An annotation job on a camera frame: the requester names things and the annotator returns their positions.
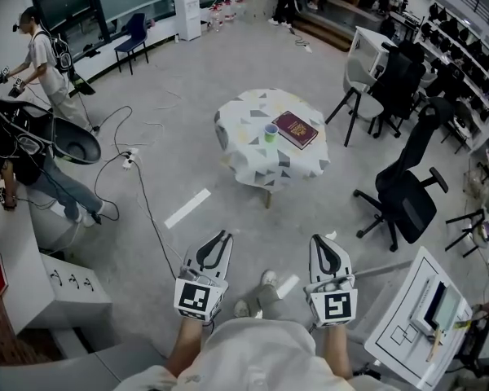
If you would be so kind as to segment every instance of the cabinet handle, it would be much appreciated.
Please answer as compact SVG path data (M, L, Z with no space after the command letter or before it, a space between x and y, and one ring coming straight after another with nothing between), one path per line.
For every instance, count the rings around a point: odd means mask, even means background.
M70 283L76 283L76 288L77 289L80 289L80 284L78 283L78 281L76 280L76 277L74 276L74 274L71 274L71 278L68 279L68 281Z
M59 277L59 274L58 274L58 271L55 270L55 272L53 274L50 275L51 278L57 278L59 280L59 285L60 287L63 285L62 284L62 279Z
M85 278L85 283L83 283L83 285L88 285L90 287L91 291L95 290L95 288L92 286L92 284L90 283L90 280L88 278Z

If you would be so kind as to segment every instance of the black office chair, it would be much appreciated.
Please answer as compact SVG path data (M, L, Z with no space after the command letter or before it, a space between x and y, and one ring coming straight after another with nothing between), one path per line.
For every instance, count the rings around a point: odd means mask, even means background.
M378 201L360 190L353 192L354 197L361 196L381 211L380 215L375 214L376 220L373 224L357 232L357 237L363 238L374 227L387 221L393 242L391 252L399 248L395 225L404 239L413 244L421 237L437 213L434 202L425 188L437 183L447 192L447 184L435 168L430 168L432 177L424 181L419 181L408 171L420 164L433 132L453 115L453 106L448 101L435 97L429 102L419 113L419 121L409 135L399 159L377 175L375 187L378 191Z
M386 49L390 52L388 64L384 73L371 88L373 98L384 107L384 112L378 117L378 131L373 135L374 138L381 135L383 122L395 131L396 138L400 136L399 127L411 116L414 105L413 95L425 74L424 51L418 44L404 41L399 47L387 46ZM392 116L400 118L398 126L391 121ZM372 132L375 120L376 118L369 126L369 134Z

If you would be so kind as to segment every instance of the blue chair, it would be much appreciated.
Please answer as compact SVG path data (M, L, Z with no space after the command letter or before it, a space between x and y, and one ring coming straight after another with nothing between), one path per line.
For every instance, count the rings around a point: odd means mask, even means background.
M136 13L132 15L130 20L128 21L127 31L130 33L130 39L128 41L123 42L121 45L114 48L116 52L117 59L117 67L121 72L120 65L120 57L118 56L118 52L125 52L129 57L129 66L130 66L130 75L134 75L132 73L132 62L130 60L130 52L134 56L134 60L136 59L136 55L134 54L134 49L143 44L143 48L145 51L145 58L147 59L148 64L148 55L147 55L147 47L145 46L145 41L147 40L147 19L144 13Z

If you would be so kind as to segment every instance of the beige pants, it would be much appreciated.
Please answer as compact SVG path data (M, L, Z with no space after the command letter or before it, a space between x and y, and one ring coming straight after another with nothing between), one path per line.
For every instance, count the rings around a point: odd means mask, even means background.
M54 94L47 95L47 98L51 102L55 116L67 119L83 129L89 128L89 122L85 117L85 113L77 109L74 101L68 96L67 87L58 90Z

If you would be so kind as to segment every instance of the electrical outlet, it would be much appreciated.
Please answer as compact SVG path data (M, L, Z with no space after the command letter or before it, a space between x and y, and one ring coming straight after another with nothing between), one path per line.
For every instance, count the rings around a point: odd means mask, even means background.
M129 149L130 157L123 162L123 169L128 171L132 167L132 163L136 160L138 156L139 149L137 147L132 147Z

